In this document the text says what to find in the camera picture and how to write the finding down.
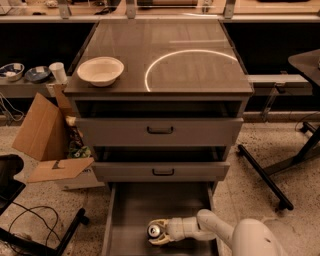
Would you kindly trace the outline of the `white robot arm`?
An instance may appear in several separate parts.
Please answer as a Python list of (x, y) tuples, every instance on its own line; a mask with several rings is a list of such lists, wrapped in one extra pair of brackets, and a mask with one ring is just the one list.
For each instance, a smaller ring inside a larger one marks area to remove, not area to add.
[(152, 220), (147, 234), (149, 242), (156, 246), (187, 238), (198, 241), (220, 238), (232, 250), (232, 256), (288, 256), (261, 221), (243, 219), (233, 227), (208, 209), (199, 210), (195, 217)]

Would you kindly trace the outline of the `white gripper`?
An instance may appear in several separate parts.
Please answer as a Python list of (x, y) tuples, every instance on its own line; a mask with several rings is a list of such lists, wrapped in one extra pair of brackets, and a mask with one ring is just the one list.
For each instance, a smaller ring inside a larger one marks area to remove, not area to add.
[(186, 238), (196, 238), (199, 232), (196, 217), (155, 219), (149, 222), (149, 226), (157, 225), (166, 227), (166, 233), (153, 234), (148, 241), (155, 246), (162, 246), (172, 241), (181, 241)]

